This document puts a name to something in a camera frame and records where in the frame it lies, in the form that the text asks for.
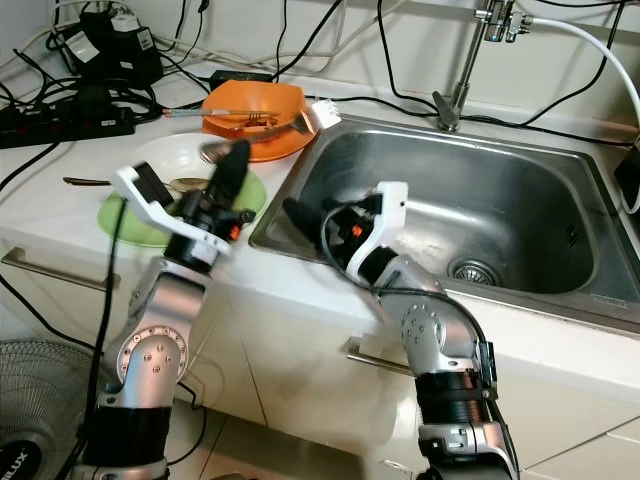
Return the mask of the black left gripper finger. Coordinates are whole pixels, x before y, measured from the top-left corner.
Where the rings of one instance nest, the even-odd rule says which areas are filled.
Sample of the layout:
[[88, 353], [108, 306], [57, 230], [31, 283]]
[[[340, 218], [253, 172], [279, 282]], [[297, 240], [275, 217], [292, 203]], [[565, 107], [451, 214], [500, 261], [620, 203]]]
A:
[[246, 140], [207, 146], [207, 157], [214, 160], [215, 165], [207, 193], [215, 201], [234, 201], [239, 196], [244, 178], [250, 173], [250, 154], [251, 142]]

